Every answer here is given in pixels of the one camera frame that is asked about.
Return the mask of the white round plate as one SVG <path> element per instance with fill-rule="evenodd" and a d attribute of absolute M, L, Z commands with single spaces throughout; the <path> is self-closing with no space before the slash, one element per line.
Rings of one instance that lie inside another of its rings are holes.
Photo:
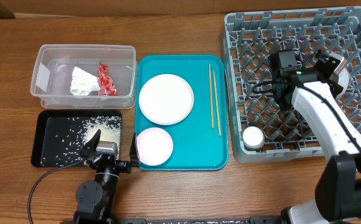
<path fill-rule="evenodd" d="M 194 92 L 180 76 L 160 74 L 142 86 L 138 103 L 148 120 L 168 126 L 186 119 L 194 106 Z"/>

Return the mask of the red snack wrapper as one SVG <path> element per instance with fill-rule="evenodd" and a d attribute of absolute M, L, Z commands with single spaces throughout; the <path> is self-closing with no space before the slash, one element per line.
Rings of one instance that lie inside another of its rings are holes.
<path fill-rule="evenodd" d="M 112 78 L 108 74 L 108 66 L 99 63 L 98 84 L 100 86 L 99 94 L 102 96 L 117 96 L 117 89 Z"/>

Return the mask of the pink bowl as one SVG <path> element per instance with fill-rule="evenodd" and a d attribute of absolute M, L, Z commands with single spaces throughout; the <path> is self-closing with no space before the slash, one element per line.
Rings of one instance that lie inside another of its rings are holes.
<path fill-rule="evenodd" d="M 158 166 L 171 156 L 174 143 L 171 135 L 161 128 L 148 128 L 136 138 L 139 159 L 147 166 Z"/>

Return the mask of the grey-white bowl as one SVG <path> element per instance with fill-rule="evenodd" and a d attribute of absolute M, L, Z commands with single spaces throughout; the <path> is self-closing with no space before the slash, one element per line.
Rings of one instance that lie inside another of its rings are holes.
<path fill-rule="evenodd" d="M 336 99 L 339 100 L 342 95 L 345 93 L 348 85 L 349 85 L 349 72 L 346 68 L 344 68 L 338 75 L 337 83 L 342 87 L 342 91 L 336 96 Z"/>

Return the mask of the wooden chopstick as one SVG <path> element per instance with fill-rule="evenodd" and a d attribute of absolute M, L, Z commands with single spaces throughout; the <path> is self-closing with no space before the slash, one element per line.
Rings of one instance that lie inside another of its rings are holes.
<path fill-rule="evenodd" d="M 219 111 L 219 105 L 218 105 L 218 91 L 217 91 L 217 81 L 216 81 L 215 71 L 213 71 L 213 85 L 214 85 L 214 92 L 215 92 L 215 106 L 216 106 L 216 112 L 217 112 L 218 135 L 221 136 L 222 130 L 221 130 L 221 122 L 220 122 L 220 111 Z"/>
<path fill-rule="evenodd" d="M 210 90 L 210 113 L 211 113 L 211 126 L 215 127 L 214 123 L 214 113 L 213 113 L 213 96 L 212 96 L 212 68 L 209 64 L 209 90 Z"/>

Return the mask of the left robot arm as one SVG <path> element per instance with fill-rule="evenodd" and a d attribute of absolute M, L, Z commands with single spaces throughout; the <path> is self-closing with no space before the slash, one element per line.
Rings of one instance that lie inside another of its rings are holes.
<path fill-rule="evenodd" d="M 81 158 L 88 167 L 96 171 L 95 178 L 78 187 L 75 198 L 77 209 L 73 223 L 116 223 L 111 214 L 120 173 L 130 174 L 132 168 L 141 165 L 136 138 L 133 136 L 129 152 L 129 161 L 118 159 L 118 147 L 115 142 L 102 141 L 98 130 L 80 151 Z"/>

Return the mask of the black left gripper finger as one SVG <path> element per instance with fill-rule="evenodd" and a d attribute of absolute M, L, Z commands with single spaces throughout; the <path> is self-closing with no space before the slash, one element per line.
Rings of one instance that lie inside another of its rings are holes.
<path fill-rule="evenodd" d="M 100 142 L 101 130 L 98 129 L 93 137 L 82 147 L 81 152 L 96 151 L 96 147 Z"/>
<path fill-rule="evenodd" d="M 133 134 L 133 140 L 132 140 L 131 147 L 129 150 L 129 158 L 130 158 L 130 164 L 132 167 L 140 167 L 140 158 L 139 158 L 138 148 L 137 148 L 136 133 Z"/>

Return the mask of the cream paper cup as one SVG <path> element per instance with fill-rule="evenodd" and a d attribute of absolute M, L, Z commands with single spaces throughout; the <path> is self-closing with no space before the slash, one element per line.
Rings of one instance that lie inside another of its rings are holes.
<path fill-rule="evenodd" d="M 247 151 L 259 151 L 265 143 L 265 137 L 260 128 L 250 126 L 242 132 L 242 141 Z"/>

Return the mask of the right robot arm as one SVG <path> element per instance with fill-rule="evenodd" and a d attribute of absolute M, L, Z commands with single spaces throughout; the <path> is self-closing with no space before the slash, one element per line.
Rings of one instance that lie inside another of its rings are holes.
<path fill-rule="evenodd" d="M 276 71 L 275 96 L 285 98 L 317 138 L 326 157 L 326 168 L 315 189 L 314 199 L 283 210 L 282 223 L 342 223 L 361 218 L 361 134 L 346 117 L 336 98 L 349 84 L 342 70 L 322 80 L 318 72 Z"/>

